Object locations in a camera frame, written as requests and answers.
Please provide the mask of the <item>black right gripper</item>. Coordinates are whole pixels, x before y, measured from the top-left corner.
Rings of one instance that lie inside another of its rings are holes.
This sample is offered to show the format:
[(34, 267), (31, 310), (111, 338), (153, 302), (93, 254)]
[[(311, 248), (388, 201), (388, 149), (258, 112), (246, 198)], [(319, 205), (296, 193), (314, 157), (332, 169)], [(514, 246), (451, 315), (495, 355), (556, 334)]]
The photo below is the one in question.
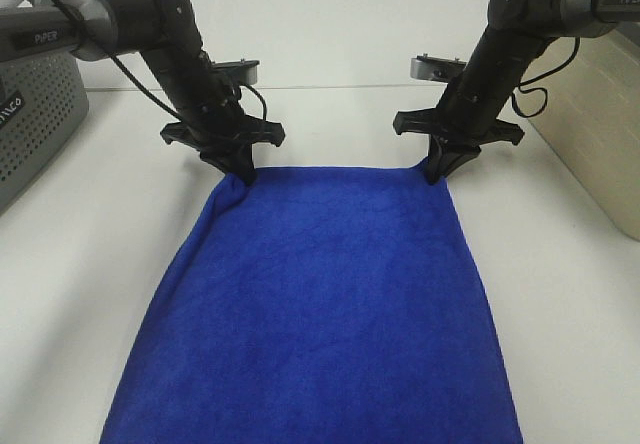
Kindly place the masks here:
[(392, 126), (398, 135), (429, 136), (424, 174), (429, 184), (436, 184), (476, 159), (481, 153), (480, 146), (495, 142), (517, 146), (521, 142), (522, 128), (499, 119), (511, 95), (511, 91), (497, 94), (446, 91), (434, 108), (398, 111)]

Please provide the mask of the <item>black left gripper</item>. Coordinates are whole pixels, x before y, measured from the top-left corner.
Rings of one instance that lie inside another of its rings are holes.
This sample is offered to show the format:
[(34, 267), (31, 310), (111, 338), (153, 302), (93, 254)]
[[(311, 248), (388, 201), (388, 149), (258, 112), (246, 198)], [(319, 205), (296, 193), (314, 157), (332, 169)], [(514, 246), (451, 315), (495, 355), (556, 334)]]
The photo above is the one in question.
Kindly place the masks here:
[(259, 116), (247, 114), (239, 101), (229, 100), (222, 107), (204, 106), (189, 121), (167, 124), (161, 138), (166, 144), (178, 142), (198, 151), (203, 162), (250, 186), (256, 180), (252, 146), (266, 143), (279, 147), (285, 139), (283, 126), (267, 120), (266, 100), (262, 96), (258, 100)]

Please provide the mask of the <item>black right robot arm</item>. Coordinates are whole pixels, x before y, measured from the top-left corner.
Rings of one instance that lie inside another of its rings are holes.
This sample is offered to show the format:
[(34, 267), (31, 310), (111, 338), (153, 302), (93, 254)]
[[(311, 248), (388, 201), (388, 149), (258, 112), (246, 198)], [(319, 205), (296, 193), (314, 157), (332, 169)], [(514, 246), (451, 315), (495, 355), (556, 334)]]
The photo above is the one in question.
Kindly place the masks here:
[(559, 38), (597, 38), (639, 19), (639, 0), (490, 0), (488, 24), (469, 61), (412, 59), (414, 79), (446, 85), (431, 109), (398, 112), (393, 127), (429, 137), (423, 172), (437, 183), (478, 157), (485, 144), (518, 144), (523, 130), (499, 119), (514, 92), (532, 90), (523, 75)]

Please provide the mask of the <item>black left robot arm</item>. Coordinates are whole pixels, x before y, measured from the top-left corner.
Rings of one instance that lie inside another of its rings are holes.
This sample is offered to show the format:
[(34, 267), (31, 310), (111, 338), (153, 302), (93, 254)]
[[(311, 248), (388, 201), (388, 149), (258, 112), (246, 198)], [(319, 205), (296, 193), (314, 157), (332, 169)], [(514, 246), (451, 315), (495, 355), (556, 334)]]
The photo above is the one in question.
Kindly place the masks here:
[(176, 122), (162, 139), (245, 184), (257, 171), (252, 147), (279, 146), (281, 124), (245, 113), (243, 88), (257, 81), (256, 60), (215, 63), (203, 49), (190, 0), (57, 0), (1, 12), (4, 63), (67, 51), (81, 61), (138, 53), (172, 104)]

